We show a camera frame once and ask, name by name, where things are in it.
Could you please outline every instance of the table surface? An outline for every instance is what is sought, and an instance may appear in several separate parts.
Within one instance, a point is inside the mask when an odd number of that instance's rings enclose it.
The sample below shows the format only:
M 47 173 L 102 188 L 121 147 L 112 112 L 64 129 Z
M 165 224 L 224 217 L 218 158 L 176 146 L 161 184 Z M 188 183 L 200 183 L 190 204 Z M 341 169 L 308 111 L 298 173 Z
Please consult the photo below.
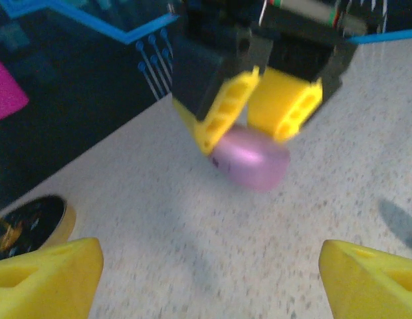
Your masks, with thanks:
M 90 318 L 320 318 L 326 239 L 412 258 L 412 40 L 360 47 L 265 194 L 200 154 L 169 97 L 10 207 L 46 193 L 98 237 Z

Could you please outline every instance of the purple object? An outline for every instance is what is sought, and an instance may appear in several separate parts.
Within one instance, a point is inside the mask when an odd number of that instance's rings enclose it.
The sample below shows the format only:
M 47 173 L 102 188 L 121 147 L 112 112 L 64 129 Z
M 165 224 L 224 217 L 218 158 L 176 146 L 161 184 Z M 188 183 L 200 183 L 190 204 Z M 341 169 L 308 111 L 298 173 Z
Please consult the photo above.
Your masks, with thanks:
M 236 124 L 221 138 L 209 159 L 232 181 L 256 191 L 269 191 L 284 177 L 290 153 L 266 134 Z
M 0 63 L 0 120 L 24 108 L 28 102 L 26 94 Z

